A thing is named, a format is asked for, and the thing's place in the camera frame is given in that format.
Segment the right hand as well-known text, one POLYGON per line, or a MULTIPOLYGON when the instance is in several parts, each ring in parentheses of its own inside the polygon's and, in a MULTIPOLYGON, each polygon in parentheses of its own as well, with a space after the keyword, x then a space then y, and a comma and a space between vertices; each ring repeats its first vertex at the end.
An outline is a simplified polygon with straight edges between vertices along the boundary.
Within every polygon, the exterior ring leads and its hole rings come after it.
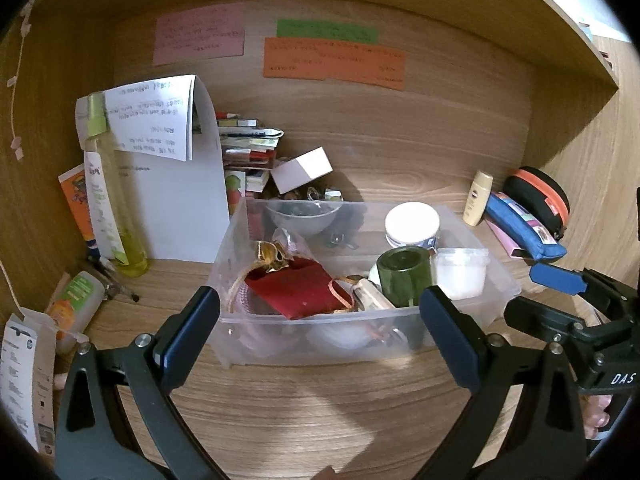
POLYGON ((610 415, 606 409, 610 406, 612 399, 613 397, 610 394, 605 396, 582 396, 580 398, 584 433, 588 440, 594 440, 599 431, 608 424, 610 415))

